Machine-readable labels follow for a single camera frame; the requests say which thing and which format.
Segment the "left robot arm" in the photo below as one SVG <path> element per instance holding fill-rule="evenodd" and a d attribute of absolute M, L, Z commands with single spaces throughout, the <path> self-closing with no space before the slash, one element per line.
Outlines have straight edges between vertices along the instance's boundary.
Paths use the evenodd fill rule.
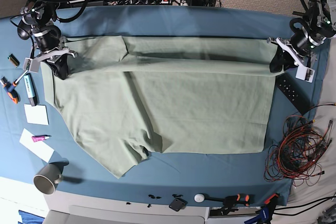
<path fill-rule="evenodd" d="M 313 50 L 327 39 L 335 38 L 335 0 L 300 0 L 300 3 L 304 12 L 293 12 L 295 18 L 289 22 L 293 35 L 290 39 L 280 39 L 289 50 L 282 49 L 276 39 L 268 39 L 277 45 L 276 54 L 269 65 L 272 73 L 299 66 L 291 53 L 307 68 L 311 68 Z"/>

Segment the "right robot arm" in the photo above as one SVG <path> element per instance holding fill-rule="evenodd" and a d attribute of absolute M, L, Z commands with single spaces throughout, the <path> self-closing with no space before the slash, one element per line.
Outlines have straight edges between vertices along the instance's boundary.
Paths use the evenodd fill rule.
<path fill-rule="evenodd" d="M 32 41 L 30 55 L 24 63 L 26 72 L 37 72 L 39 64 L 44 62 L 59 79 L 68 77 L 67 57 L 76 53 L 66 47 L 65 37 L 54 23 L 69 23 L 77 19 L 83 10 L 70 18 L 58 17 L 57 8 L 67 1 L 28 0 L 22 8 L 21 20 L 16 24 L 17 33 L 20 39 Z"/>

